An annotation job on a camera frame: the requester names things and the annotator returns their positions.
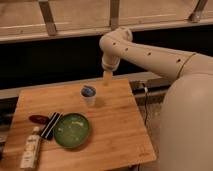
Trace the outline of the white gripper wrist block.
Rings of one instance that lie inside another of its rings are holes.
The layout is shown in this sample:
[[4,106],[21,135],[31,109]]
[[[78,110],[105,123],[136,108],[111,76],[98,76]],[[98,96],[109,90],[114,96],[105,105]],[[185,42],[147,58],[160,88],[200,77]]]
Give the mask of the white gripper wrist block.
[[117,70],[119,66],[119,58],[113,56],[104,55],[102,57],[102,67],[104,70],[103,72],[103,85],[107,86],[109,82],[112,80],[114,71]]

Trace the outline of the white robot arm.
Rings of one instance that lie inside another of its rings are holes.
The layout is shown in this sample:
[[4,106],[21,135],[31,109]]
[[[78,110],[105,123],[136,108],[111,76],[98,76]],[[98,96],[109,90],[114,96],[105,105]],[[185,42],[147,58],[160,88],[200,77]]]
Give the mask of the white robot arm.
[[213,171],[213,57],[132,39],[123,27],[103,35],[102,67],[113,72],[124,59],[172,81],[161,110],[159,171]]

